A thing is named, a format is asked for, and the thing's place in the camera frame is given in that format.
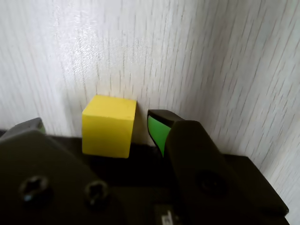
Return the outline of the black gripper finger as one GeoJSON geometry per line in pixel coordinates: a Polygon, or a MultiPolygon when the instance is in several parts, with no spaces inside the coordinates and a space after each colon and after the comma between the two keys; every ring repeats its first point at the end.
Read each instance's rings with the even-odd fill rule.
{"type": "Polygon", "coordinates": [[[149,110],[147,115],[170,128],[164,157],[187,224],[267,224],[199,122],[184,120],[168,110],[149,110]]]}
{"type": "Polygon", "coordinates": [[[0,139],[3,225],[122,225],[106,182],[41,130],[23,122],[0,139]]]}

